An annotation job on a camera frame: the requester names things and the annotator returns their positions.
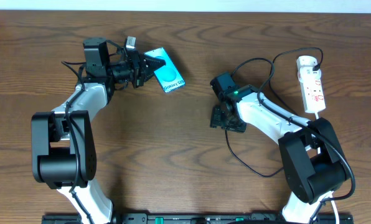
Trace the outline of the turquoise screen smartphone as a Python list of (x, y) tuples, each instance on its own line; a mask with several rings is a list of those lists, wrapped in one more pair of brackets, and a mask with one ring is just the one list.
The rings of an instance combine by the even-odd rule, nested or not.
[(145, 56), (165, 61), (165, 66), (157, 69), (154, 72), (157, 81), (159, 82), (162, 90), (165, 93), (169, 93), (176, 89), (182, 88), (186, 84), (178, 69), (174, 65), (173, 61), (171, 60), (169, 54), (163, 47), (150, 50), (144, 54)]

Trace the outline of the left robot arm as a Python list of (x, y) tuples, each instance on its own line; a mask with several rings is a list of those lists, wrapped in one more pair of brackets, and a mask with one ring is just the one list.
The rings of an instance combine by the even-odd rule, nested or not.
[(121, 223), (121, 215), (103, 193), (96, 174), (91, 122), (111, 101), (120, 85), (144, 85), (166, 65), (135, 49), (135, 37), (120, 46), (103, 37), (83, 41), (85, 61), (78, 62), (74, 93), (60, 106), (31, 119), (32, 173), (37, 182), (66, 196), (79, 223)]

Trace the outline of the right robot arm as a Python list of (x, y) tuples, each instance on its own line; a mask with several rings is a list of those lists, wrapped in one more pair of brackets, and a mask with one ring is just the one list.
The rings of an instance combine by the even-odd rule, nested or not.
[(291, 196), (281, 214), (287, 222), (314, 223), (331, 195), (350, 180), (355, 182), (331, 123), (311, 121), (271, 102), (254, 86), (237, 85), (225, 72), (211, 82), (219, 105), (214, 106), (210, 125), (243, 133), (248, 124), (279, 146)]

